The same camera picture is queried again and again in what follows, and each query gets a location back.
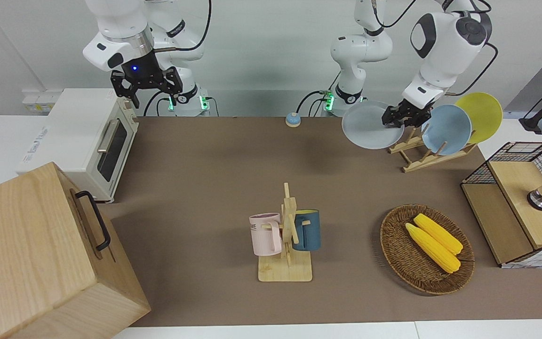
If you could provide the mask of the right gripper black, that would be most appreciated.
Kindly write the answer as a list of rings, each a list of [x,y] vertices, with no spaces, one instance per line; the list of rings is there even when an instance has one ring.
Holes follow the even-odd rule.
[[[168,94],[173,106],[178,103],[178,96],[182,92],[182,79],[176,67],[162,71],[154,51],[145,56],[129,60],[122,64],[121,71],[111,72],[111,84],[118,98],[126,98],[138,109],[140,101],[137,98],[138,89],[159,89]]]

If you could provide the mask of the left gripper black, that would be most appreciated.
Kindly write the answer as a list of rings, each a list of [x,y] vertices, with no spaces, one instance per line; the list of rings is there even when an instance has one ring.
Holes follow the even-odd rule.
[[[431,118],[431,109],[434,101],[428,102],[419,108],[406,99],[403,99],[397,107],[387,107],[383,113],[383,125],[391,128],[405,127],[419,128]]]

